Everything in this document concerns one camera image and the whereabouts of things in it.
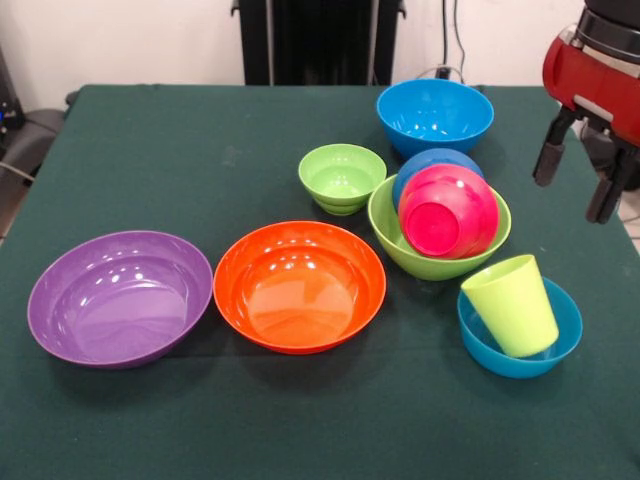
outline orange bowl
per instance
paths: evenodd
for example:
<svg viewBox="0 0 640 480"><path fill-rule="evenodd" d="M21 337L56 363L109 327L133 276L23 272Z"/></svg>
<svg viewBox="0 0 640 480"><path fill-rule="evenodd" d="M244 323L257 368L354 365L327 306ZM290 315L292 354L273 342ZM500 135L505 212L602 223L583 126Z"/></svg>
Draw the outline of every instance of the orange bowl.
<svg viewBox="0 0 640 480"><path fill-rule="evenodd" d="M362 330L386 288L380 259L354 234L276 223L238 240L213 277L216 305L249 340L281 353L328 350Z"/></svg>

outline blue bowl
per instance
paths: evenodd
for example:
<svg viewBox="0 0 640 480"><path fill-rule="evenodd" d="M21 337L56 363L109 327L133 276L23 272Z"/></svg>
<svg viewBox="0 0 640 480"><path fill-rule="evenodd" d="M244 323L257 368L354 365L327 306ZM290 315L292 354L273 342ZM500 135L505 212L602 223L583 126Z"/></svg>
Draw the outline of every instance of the blue bowl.
<svg viewBox="0 0 640 480"><path fill-rule="evenodd" d="M551 280L544 286L560 335L548 349L526 358L505 355L485 327L480 315L461 291L458 296L458 318L462 341L469 354L487 370L510 378L532 378L547 373L580 343L582 316L571 296Z"/></svg>
<svg viewBox="0 0 640 480"><path fill-rule="evenodd" d="M404 158L429 148L468 152L493 122L493 106L479 91L437 78L410 80L387 88L378 117Z"/></svg>
<svg viewBox="0 0 640 480"><path fill-rule="evenodd" d="M464 153L450 148L432 148L430 150L425 150L424 152L420 152L411 157L398 171L398 176L393 183L392 190L393 206L396 208L396 211L398 210L402 191L404 190L407 182L411 180L411 177L420 170L439 163L449 163L452 165L466 167L484 178L482 170L480 170L478 164L467 157Z"/></svg>

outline magenta bowl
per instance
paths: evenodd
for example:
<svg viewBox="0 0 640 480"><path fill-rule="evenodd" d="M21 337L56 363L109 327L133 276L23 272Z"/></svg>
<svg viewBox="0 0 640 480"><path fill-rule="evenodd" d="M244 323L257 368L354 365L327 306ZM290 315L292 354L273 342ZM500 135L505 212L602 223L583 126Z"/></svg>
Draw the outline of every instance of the magenta bowl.
<svg viewBox="0 0 640 480"><path fill-rule="evenodd" d="M467 168L446 164L421 170L409 180L398 217L413 248L442 259L483 253L500 225L498 203L487 182Z"/></svg>
<svg viewBox="0 0 640 480"><path fill-rule="evenodd" d="M136 367L167 353L195 326L211 300L212 278L202 252L174 235L98 237L38 279L29 328L42 348L68 362Z"/></svg>

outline table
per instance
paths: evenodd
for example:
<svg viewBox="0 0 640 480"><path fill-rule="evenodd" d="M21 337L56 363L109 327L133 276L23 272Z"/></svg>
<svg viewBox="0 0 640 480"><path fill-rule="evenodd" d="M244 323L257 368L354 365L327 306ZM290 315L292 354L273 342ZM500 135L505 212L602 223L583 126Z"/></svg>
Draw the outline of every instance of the table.
<svg viewBox="0 0 640 480"><path fill-rule="evenodd" d="M90 86L82 89L0 248L0 478L637 479L640 262L621 223L588 224L596 177L568 141L552 186L531 172L556 106L539 88L484 88L496 120L474 158L513 213L498 261L534 253L584 316L578 350L516 381L462 346L460 279L416 280L377 244L366 212L331 217L297 179L308 150L364 145L399 162L372 87ZM112 231L155 229L216 265L265 224L316 219L371 244L384 305L324 354L271 353L215 305L167 357L98 371L48 356L26 303L59 255Z"/></svg>

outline green bowl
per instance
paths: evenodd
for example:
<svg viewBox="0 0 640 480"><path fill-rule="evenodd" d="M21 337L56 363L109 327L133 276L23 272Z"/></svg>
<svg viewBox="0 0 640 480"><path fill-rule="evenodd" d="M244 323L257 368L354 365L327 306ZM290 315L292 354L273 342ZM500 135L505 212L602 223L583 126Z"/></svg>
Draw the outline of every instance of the green bowl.
<svg viewBox="0 0 640 480"><path fill-rule="evenodd" d="M325 211L351 215L364 207L371 192L387 176L387 166L371 150L336 143L307 153L300 161L298 175Z"/></svg>
<svg viewBox="0 0 640 480"><path fill-rule="evenodd" d="M369 222L385 252L404 271L422 280L448 280L463 275L485 262L505 242L511 231L511 212L504 199L492 189L500 208L500 226L493 243L480 255L456 260L425 257L407 243L393 208L391 190L396 175L381 183L369 198Z"/></svg>

